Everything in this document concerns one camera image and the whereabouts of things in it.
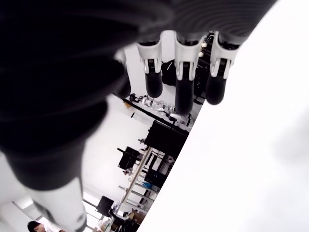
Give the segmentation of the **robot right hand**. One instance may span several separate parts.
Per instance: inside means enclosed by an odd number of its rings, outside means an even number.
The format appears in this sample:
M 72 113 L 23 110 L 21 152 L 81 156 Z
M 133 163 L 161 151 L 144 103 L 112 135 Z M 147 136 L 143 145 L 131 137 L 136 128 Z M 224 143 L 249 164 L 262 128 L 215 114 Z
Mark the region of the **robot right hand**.
M 204 36 L 214 33 L 206 96 L 219 104 L 237 52 L 272 0 L 3 0 L 0 150 L 37 209 L 68 232 L 86 227 L 82 155 L 107 112 L 128 95 L 124 48 L 136 43 L 148 95 L 162 92 L 161 33 L 175 32 L 175 109 L 192 109 Z

